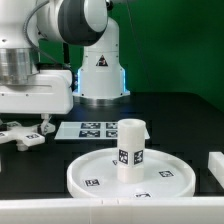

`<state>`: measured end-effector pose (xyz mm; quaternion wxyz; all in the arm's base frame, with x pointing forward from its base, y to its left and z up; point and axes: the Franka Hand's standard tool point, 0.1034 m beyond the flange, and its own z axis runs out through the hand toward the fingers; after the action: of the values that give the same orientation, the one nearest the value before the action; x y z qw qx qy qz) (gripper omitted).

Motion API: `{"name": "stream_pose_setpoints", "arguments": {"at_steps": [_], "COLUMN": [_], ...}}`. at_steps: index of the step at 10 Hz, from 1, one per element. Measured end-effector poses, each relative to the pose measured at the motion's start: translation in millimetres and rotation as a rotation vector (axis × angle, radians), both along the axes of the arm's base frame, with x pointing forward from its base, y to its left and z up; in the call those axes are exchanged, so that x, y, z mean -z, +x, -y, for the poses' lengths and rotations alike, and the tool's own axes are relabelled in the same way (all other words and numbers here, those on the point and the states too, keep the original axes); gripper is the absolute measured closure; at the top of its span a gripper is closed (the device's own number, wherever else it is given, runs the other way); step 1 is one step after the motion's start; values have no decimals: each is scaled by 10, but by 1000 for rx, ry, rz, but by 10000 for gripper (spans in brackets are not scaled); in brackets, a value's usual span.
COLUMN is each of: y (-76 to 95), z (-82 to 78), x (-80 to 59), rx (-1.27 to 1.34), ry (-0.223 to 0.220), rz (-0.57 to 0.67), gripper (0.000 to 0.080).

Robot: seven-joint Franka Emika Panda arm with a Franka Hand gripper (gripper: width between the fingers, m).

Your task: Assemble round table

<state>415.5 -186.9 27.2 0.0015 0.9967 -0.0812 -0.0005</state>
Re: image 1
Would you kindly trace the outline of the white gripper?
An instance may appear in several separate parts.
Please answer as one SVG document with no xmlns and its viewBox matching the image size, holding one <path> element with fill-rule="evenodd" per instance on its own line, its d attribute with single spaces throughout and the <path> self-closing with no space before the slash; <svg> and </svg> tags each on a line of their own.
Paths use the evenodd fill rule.
<svg viewBox="0 0 224 224">
<path fill-rule="evenodd" d="M 67 114 L 73 107 L 72 73 L 42 70 L 25 85 L 0 84 L 0 113 L 42 114 L 40 132 L 51 130 L 49 114 Z"/>
</svg>

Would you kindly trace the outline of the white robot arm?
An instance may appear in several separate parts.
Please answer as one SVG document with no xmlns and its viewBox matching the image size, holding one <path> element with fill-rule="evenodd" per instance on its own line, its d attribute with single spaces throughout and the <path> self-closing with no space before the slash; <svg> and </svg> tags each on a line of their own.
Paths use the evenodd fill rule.
<svg viewBox="0 0 224 224">
<path fill-rule="evenodd" d="M 52 114 L 73 101 L 112 103 L 129 94 L 119 63 L 119 27 L 108 16 L 110 0 L 0 0 L 0 114 L 39 114 L 48 131 Z M 39 41 L 84 48 L 82 67 L 44 69 Z"/>
</svg>

